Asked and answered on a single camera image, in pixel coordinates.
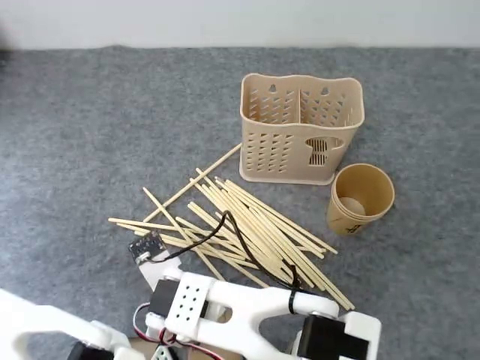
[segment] utensil holder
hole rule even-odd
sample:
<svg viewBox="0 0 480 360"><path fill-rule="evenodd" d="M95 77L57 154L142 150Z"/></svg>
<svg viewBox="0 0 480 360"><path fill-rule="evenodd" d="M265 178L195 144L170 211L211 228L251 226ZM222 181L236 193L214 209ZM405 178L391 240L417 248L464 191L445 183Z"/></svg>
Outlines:
<svg viewBox="0 0 480 360"><path fill-rule="evenodd" d="M247 75L240 174L252 182L327 185L365 119L353 78Z"/></svg>

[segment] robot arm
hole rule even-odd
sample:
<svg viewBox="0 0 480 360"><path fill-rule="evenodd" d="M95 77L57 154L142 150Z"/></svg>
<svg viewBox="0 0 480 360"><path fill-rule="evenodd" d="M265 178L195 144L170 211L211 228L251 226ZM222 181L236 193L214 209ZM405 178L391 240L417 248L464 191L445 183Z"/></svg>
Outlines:
<svg viewBox="0 0 480 360"><path fill-rule="evenodd" d="M28 360L26 338L37 332L63 332L88 347L113 353L115 360L145 360L127 337L101 322L87 322L56 307L36 305L0 289L0 350L5 359Z"/></svg>
<svg viewBox="0 0 480 360"><path fill-rule="evenodd" d="M172 269L167 275L169 281L179 282L172 298L164 294L171 284L162 286L161 281L157 285L155 292L162 292L162 299L168 306L158 307L154 303L154 293L151 312L146 318L148 334L153 338L166 328L177 334L180 341L199 341L242 354L248 360L377 358L380 321L356 312L338 318L337 303L327 298L300 292L295 294L293 310L308 318L295 352L286 354L262 337L259 326L266 318L290 313L289 290L275 287L254 289L178 269ZM217 322L215 316L209 316L208 311L205 313L206 305L231 308L231 319L226 323ZM326 356L327 350L331 350L331 357Z"/></svg>

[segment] black cable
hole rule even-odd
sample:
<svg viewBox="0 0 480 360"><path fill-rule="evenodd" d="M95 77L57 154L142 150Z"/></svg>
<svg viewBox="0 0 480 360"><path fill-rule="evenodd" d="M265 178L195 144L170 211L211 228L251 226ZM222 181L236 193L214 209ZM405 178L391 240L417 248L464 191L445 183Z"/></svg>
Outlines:
<svg viewBox="0 0 480 360"><path fill-rule="evenodd" d="M217 227L214 228L214 230L212 232L210 232L205 238L203 238L202 240L199 240L199 241L195 241L192 245L188 245L187 247L184 247L183 249L179 250L179 251L176 251L175 253L172 253L170 254L169 256L167 256L166 258L162 259L162 260L152 260L152 259L149 259L148 261L150 263L164 263L165 261L167 260L170 260L170 259L173 259L174 257L179 257L180 255L182 255L183 253L186 253L187 251L189 250L192 250L193 248L195 248L196 246L199 246L201 244L203 244L204 242L208 241L209 239L211 239L212 237L214 237L215 235L217 235L217 233L220 231L221 227L225 224L225 219L227 219L227 212L230 213L229 211L225 211L222 215L222 218L220 219L220 222L218 223Z"/></svg>
<svg viewBox="0 0 480 360"><path fill-rule="evenodd" d="M299 281L299 278L298 278L298 275L297 275L297 272L296 272L296 268L294 265L290 265L288 263L286 263L285 261L285 264L287 266L289 266L290 270L292 270L292 274L293 274L293 280L292 280L292 283L288 283L286 282L285 280L282 280L280 279L279 277L276 277L275 275L273 275L269 270L267 270L266 268L263 267L263 265L260 263L260 261L258 261L255 256L252 254L252 252L250 251L250 249L248 248L248 245L247 243L245 242L245 240L243 239L243 236L242 236L242 232L240 231L239 229L239 225L237 224L235 218L233 217L232 213L228 210L224 211L223 214L222 214L222 218L220 219L220 221L218 222L218 225L217 227L215 227L215 229L210 232L205 238L203 238L202 240L199 240L199 241L196 241L194 242L193 244L191 245L188 245L187 247L184 247L183 249L179 250L179 251L176 251L175 253L172 253L170 254L169 256L167 256L166 258L162 259L162 260L152 260L152 259L149 259L148 261L150 263L163 263L167 260L170 260L170 259L173 259L174 257L177 257L179 255L182 255L183 253L195 248L196 246L199 246L201 244L203 244L204 242L208 241L209 239L211 239L213 236L215 236L221 229L221 227L225 224L225 220L228 218L228 220L230 220L230 222L232 223L232 226L233 226L233 229L235 230L235 234L238 238L238 240L240 241L240 244L241 246L243 247L243 250L245 251L245 253L248 255L248 257L250 258L251 262L256 265L258 267L258 269L260 269L265 275L267 275L269 278L271 278L274 282L276 282L277 284L280 284L282 287L285 287L289 290L292 290L292 294L290 295L290 300L289 300L289 309L291 308L290 312L293 312L293 298L295 297L295 293L306 293L306 294L310 294L310 295L316 295L315 292L311 292L311 291L308 291L308 290L305 290L305 289L302 289L300 287L300 281Z"/></svg>
<svg viewBox="0 0 480 360"><path fill-rule="evenodd" d="M245 253L248 255L248 257L250 258L251 262L253 264L255 264L258 269L262 270L262 272L265 273L265 275L267 275L269 278L271 278L273 281L275 281L277 284L280 284L282 287L286 287L287 289L289 290L292 290L292 291L295 291L295 292L299 292L299 293L306 293L306 294L310 294L310 295L316 295L314 292L311 292L311 291L308 291L308 290L305 290L305 289L302 289L299 287L299 279L298 279L298 276L297 276L297 273L296 273L296 270L295 269L295 266L294 265L289 265L287 264L290 269L292 270L292 273L293 273L293 282L292 283L287 283L286 281L276 277L275 275L273 275L269 270L267 270L266 268L264 268L262 266L262 264L260 263L260 261L258 261L255 256L252 254L252 252L250 251L250 249L248 248L248 245L247 243L245 242L245 240L243 239L243 236L242 236L242 232L240 231L239 229L239 225L237 225L237 222L235 221L235 218L233 217L232 213L228 210L226 210L224 213L223 213L223 216L227 216L228 219L230 220L230 222L232 223L233 225L233 229L235 230L235 234L237 235L237 238L238 240L240 241L240 244L241 246L243 247L243 250L245 251Z"/></svg>

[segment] white wall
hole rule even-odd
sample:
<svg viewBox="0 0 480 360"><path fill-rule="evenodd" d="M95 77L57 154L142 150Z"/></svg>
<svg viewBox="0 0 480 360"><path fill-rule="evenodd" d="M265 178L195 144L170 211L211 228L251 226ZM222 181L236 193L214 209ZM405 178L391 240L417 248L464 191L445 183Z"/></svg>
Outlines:
<svg viewBox="0 0 480 360"><path fill-rule="evenodd" d="M476 0L0 0L0 47L476 47Z"/></svg>

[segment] paper cup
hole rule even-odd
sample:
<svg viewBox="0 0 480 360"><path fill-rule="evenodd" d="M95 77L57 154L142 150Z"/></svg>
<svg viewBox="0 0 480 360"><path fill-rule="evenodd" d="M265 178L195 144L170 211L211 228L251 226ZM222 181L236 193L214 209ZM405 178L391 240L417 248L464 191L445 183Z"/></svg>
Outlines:
<svg viewBox="0 0 480 360"><path fill-rule="evenodd" d="M380 219L394 200L392 180L378 167L369 163L344 167L331 186L328 227L340 235L355 234Z"/></svg>

